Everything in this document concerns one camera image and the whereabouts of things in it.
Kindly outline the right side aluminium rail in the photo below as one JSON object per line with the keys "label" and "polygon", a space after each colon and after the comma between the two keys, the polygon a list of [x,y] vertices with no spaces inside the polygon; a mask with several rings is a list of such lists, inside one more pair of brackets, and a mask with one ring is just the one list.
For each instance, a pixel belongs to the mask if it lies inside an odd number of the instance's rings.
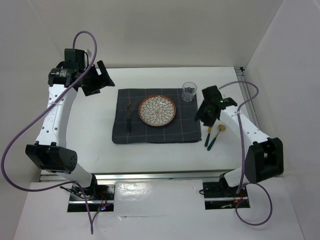
{"label": "right side aluminium rail", "polygon": [[244,76],[245,69],[243,67],[235,67],[234,70],[235,70],[237,80],[240,81],[239,86],[240,86],[240,90],[241,90],[243,99],[245,101],[248,100],[248,102],[245,104],[245,107],[248,112],[248,117],[252,122],[254,122],[254,121],[256,121],[256,113],[255,113],[253,101],[250,99],[256,93],[256,89],[250,84],[243,83],[243,82],[247,82],[245,79],[245,76]]}

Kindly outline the gold knife green handle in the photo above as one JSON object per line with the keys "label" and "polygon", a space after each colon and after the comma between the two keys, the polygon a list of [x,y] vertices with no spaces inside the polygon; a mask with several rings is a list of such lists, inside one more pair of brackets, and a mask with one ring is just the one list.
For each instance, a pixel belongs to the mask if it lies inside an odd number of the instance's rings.
{"label": "gold knife green handle", "polygon": [[211,137],[211,131],[212,131],[212,127],[208,127],[208,130],[207,130],[207,136],[206,136],[206,140],[205,140],[205,143],[204,143],[204,146],[207,148],[208,145],[209,145],[209,141],[210,141],[210,137]]}

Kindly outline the dark grey checked cloth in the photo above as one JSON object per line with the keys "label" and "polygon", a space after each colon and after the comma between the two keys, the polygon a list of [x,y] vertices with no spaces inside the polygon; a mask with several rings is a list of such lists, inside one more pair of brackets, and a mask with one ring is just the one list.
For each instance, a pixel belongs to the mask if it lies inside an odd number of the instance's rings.
{"label": "dark grey checked cloth", "polygon": [[196,143],[197,97],[185,101],[181,88],[123,88],[117,93],[112,142],[127,144]]}

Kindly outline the aluminium rail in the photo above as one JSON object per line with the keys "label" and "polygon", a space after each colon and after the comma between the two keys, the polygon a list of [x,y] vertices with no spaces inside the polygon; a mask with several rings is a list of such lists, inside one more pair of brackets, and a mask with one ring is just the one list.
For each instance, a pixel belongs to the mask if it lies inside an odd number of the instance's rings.
{"label": "aluminium rail", "polygon": [[98,181],[218,180],[223,170],[94,173]]}
{"label": "aluminium rail", "polygon": [[234,70],[235,70],[237,80],[240,81],[239,86],[240,86],[240,90],[241,90],[243,99],[245,101],[248,100],[248,102],[245,104],[245,107],[248,112],[248,117],[252,122],[254,122],[254,121],[256,121],[256,113],[255,113],[253,101],[250,99],[256,93],[256,89],[250,84],[243,83],[243,82],[247,82],[245,79],[245,76],[244,76],[245,69],[243,67],[235,67]]}

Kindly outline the gold spoon green handle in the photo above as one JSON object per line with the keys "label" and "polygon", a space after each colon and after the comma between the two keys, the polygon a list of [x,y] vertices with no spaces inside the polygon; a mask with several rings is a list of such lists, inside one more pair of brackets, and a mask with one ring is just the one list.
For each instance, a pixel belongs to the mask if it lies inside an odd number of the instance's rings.
{"label": "gold spoon green handle", "polygon": [[215,137],[212,139],[212,141],[211,141],[210,143],[208,143],[207,146],[206,146],[208,151],[210,151],[210,150],[212,149],[212,147],[213,147],[213,145],[215,144],[215,142],[216,142],[219,134],[220,134],[221,132],[224,132],[225,130],[226,130],[226,126],[225,126],[225,125],[220,124],[220,125],[218,126],[218,132],[217,132],[217,134],[216,134]]}

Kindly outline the gold fork green handle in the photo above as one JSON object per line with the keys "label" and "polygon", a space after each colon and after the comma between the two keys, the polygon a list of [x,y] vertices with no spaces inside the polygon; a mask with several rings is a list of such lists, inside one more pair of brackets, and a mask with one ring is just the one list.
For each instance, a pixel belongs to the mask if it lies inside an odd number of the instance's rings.
{"label": "gold fork green handle", "polygon": [[128,103],[127,105],[127,131],[130,133],[132,130],[131,127],[131,115],[130,115],[130,106],[131,106],[131,102]]}

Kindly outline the clear drinking glass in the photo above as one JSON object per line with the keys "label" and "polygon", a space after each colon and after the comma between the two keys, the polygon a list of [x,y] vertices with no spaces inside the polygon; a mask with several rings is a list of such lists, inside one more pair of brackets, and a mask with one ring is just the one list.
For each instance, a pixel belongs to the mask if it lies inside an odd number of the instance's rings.
{"label": "clear drinking glass", "polygon": [[197,92],[197,85],[193,82],[185,82],[182,85],[182,98],[186,102],[191,102]]}

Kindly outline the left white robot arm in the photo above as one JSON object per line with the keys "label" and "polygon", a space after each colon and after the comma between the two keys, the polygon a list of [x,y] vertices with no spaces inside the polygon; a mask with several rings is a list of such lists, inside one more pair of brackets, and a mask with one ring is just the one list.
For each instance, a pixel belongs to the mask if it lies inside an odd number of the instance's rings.
{"label": "left white robot arm", "polygon": [[83,78],[76,79],[84,71],[76,65],[62,62],[48,75],[48,113],[45,114],[39,135],[34,144],[25,148],[26,155],[41,170],[57,174],[81,185],[81,194],[88,200],[97,197],[99,187],[96,176],[78,164],[77,153],[67,148],[67,126],[78,89],[86,96],[100,93],[104,87],[113,87],[103,61],[92,65]]}

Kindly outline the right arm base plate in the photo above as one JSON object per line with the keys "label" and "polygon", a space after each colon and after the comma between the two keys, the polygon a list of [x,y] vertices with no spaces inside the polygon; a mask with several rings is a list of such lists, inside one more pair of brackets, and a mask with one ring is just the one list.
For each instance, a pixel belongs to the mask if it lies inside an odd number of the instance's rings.
{"label": "right arm base plate", "polygon": [[198,191],[204,197],[206,210],[250,208],[248,192],[245,187],[236,193],[237,187],[220,190],[218,182],[203,182],[202,189]]}

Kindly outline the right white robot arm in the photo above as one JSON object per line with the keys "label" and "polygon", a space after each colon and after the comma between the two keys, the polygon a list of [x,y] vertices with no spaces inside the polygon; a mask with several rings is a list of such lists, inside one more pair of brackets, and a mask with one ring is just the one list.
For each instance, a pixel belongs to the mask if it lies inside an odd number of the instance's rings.
{"label": "right white robot arm", "polygon": [[241,189],[283,174],[283,142],[262,132],[231,97],[206,97],[195,119],[207,127],[219,120],[241,141],[241,166],[219,177],[218,190],[223,196],[230,196],[236,187]]}

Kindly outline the front aluminium rail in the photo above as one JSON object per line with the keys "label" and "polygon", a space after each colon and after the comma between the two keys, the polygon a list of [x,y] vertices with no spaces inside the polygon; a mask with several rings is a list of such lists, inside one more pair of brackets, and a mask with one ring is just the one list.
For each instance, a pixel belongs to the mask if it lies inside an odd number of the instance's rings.
{"label": "front aluminium rail", "polygon": [[218,180],[223,170],[94,173],[98,181]]}

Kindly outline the floral plate brown rim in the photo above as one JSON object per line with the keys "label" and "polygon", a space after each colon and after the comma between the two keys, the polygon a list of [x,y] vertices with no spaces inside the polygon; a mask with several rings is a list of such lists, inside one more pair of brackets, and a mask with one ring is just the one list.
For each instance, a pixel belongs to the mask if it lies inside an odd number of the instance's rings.
{"label": "floral plate brown rim", "polygon": [[139,104],[138,115],[145,124],[162,127],[174,119],[176,106],[167,96],[151,95]]}

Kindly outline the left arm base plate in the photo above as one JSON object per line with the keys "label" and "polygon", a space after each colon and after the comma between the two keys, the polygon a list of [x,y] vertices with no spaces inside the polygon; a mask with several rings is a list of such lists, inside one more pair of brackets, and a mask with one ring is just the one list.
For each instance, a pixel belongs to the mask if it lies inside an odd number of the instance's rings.
{"label": "left arm base plate", "polygon": [[[116,185],[114,183],[111,183],[107,185],[99,185],[96,189],[96,193],[89,193],[88,189],[84,189],[89,211],[93,213],[100,209],[101,212],[113,212],[115,188]],[[85,198],[79,187],[73,185],[66,190],[69,192],[67,212],[86,212],[87,208],[85,204]]]}

